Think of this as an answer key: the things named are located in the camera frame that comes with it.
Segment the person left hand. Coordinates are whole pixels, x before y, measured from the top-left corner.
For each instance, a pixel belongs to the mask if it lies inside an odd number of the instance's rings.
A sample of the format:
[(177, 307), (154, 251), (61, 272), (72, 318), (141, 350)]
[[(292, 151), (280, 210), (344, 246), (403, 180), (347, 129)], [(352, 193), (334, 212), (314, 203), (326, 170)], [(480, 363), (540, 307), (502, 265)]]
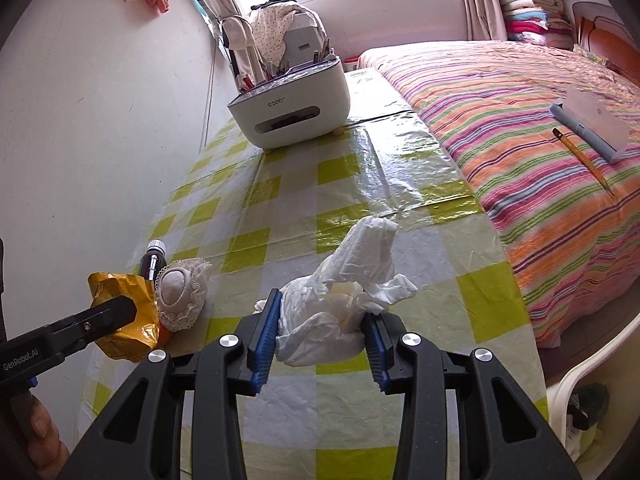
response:
[(11, 408), (18, 429), (26, 439), (29, 465), (41, 479), (57, 479), (70, 458), (70, 451), (61, 440), (50, 413), (31, 393), (13, 398)]

